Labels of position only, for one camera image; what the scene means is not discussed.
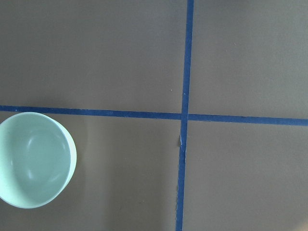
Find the green bowl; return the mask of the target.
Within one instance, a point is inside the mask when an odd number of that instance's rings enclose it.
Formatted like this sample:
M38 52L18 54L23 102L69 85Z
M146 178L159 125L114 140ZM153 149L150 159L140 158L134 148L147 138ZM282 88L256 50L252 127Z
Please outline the green bowl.
M68 130L34 112L15 114L0 124L0 198L24 209L55 199L70 182L77 149Z

